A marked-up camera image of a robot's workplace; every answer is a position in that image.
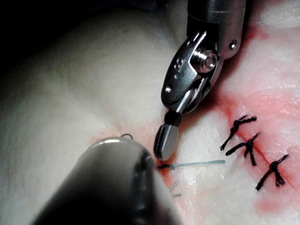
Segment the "right arm needle driver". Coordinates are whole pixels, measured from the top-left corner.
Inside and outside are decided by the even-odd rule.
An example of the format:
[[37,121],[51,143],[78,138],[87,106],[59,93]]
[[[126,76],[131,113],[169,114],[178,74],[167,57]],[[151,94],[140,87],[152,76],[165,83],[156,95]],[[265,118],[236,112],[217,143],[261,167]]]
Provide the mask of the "right arm needle driver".
[[180,114],[193,111],[220,75],[217,42],[207,31],[190,36],[174,55],[161,91],[163,105]]

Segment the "right arm needle driver jaw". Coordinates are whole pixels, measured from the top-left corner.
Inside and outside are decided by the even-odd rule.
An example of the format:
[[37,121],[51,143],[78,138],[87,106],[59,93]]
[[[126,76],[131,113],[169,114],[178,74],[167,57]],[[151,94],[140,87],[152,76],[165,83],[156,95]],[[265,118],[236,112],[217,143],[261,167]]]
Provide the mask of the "right arm needle driver jaw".
[[173,153],[172,112],[168,111],[155,136],[154,155],[159,160],[168,160]]
[[182,115],[176,111],[168,111],[165,115],[161,141],[161,156],[163,161],[168,160],[174,152],[178,140],[181,118]]

